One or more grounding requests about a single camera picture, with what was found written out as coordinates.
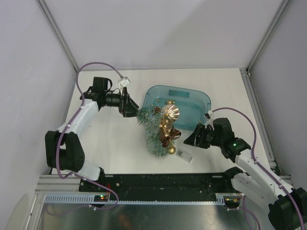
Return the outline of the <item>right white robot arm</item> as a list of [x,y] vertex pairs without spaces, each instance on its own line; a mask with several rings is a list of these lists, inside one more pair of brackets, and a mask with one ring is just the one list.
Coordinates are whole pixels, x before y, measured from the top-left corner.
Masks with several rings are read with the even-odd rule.
[[307,223],[307,193],[294,188],[257,160],[252,147],[237,138],[227,118],[210,125],[198,124],[184,144],[208,149],[219,147],[223,156],[237,166],[221,180],[226,192],[240,191],[257,204],[276,230],[304,230]]

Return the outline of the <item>gold striped bauble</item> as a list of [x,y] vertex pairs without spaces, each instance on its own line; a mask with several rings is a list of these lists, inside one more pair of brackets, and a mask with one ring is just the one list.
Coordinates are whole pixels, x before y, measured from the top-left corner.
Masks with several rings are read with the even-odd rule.
[[161,109],[161,116],[167,117],[172,121],[177,121],[180,116],[179,108],[174,104],[166,104]]

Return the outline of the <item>small frosted christmas tree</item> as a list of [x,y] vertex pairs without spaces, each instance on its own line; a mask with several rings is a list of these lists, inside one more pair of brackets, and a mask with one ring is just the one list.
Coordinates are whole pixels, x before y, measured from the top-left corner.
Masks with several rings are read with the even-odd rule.
[[[167,148],[162,147],[162,143],[159,140],[159,125],[163,116],[161,116],[161,112],[154,113],[153,109],[154,107],[140,109],[137,113],[137,122],[145,130],[144,138],[149,153],[157,158],[165,158],[170,154],[168,154]],[[171,141],[170,145],[175,146],[174,141]]]

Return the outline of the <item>teal plastic container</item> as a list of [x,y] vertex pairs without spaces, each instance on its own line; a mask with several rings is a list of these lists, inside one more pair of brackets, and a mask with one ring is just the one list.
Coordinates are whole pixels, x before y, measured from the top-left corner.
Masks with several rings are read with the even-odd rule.
[[176,129],[193,131],[197,124],[205,124],[205,114],[211,109],[211,99],[201,91],[155,85],[146,92],[142,107],[162,108],[169,100],[180,111],[179,119],[174,124]]

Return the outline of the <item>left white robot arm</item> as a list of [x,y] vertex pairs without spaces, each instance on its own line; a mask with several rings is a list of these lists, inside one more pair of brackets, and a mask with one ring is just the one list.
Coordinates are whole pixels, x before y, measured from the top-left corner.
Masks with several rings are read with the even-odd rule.
[[101,177],[102,169],[85,159],[80,136],[92,118],[102,107],[116,107],[123,117],[136,117],[138,105],[127,92],[130,80],[123,77],[118,81],[119,93],[111,89],[108,78],[94,77],[93,84],[80,96],[81,104],[72,118],[56,131],[45,135],[47,165],[59,171],[67,170],[90,180],[89,186],[102,191],[106,180]]

